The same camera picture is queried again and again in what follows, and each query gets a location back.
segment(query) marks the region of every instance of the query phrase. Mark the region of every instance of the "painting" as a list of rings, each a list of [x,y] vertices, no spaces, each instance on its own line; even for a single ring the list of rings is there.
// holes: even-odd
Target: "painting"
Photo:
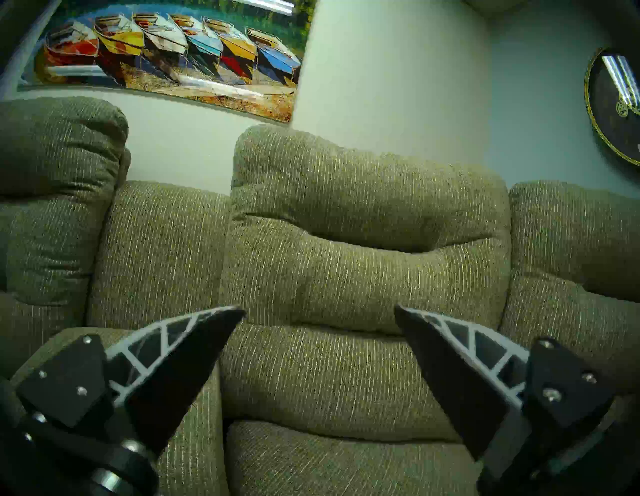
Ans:
[[[127,88],[289,122],[317,0],[62,0],[20,88]]]

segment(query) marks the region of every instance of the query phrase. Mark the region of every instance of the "sofa backrest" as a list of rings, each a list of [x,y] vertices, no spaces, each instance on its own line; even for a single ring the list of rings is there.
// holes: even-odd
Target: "sofa backrest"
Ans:
[[[616,381],[640,375],[640,201],[574,184],[517,184],[513,272],[500,331],[549,335]]]
[[[131,160],[128,132],[102,100],[0,104],[0,374],[83,325],[104,216]]]
[[[455,438],[393,308],[498,326],[502,179],[258,126],[237,143],[231,199],[220,303],[248,314],[221,358],[225,415],[372,440]]]
[[[228,216],[228,196],[127,182],[104,224],[86,324],[133,330],[216,307]]]

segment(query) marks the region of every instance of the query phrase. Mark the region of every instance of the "wall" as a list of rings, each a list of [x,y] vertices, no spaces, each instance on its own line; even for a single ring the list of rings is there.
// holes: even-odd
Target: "wall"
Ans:
[[[34,33],[7,72],[4,98],[106,99],[129,120],[130,179],[228,194],[236,139],[247,127],[267,121],[150,93],[16,92],[13,86],[37,37]],[[319,0],[300,83],[295,129],[374,152],[483,162],[490,39],[485,21],[461,1]]]
[[[584,76],[607,33],[576,0],[534,0],[491,25],[491,138],[485,163],[508,186],[555,179],[640,197],[636,167],[593,132]]]

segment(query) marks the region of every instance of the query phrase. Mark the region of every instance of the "sofa cushion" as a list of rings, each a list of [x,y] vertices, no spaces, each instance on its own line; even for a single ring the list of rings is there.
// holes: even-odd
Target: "sofa cushion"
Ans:
[[[622,391],[640,364],[640,201],[561,182],[517,184],[513,274],[500,330],[550,335]]]
[[[66,329],[47,341],[15,373],[12,385],[17,387],[35,369],[81,336],[97,334],[106,349],[130,333],[103,328]],[[216,366],[169,446],[156,462],[159,493],[165,496],[227,496],[229,490],[222,441],[220,368]]]
[[[227,235],[228,196],[128,182],[107,216],[86,321],[135,329],[214,308]]]
[[[232,203],[220,294],[251,323],[399,334],[400,302],[499,324],[510,212],[492,172],[257,126],[236,146]]]
[[[460,444],[377,444],[235,422],[227,471],[238,496],[475,495],[480,469]]]
[[[0,104],[0,373],[83,324],[104,216],[129,164],[129,128],[91,98]]]
[[[231,199],[220,303],[248,314],[221,357],[225,416],[368,440],[456,439],[393,308],[498,325],[503,181],[258,126],[236,145]]]
[[[402,338],[241,323],[225,350],[227,417],[386,442],[460,439]]]

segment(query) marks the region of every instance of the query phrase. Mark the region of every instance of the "clock face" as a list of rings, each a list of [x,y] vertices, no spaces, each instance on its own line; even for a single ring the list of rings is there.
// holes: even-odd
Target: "clock face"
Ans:
[[[585,98],[591,123],[615,153],[640,165],[640,67],[615,50],[600,51],[589,65]]]

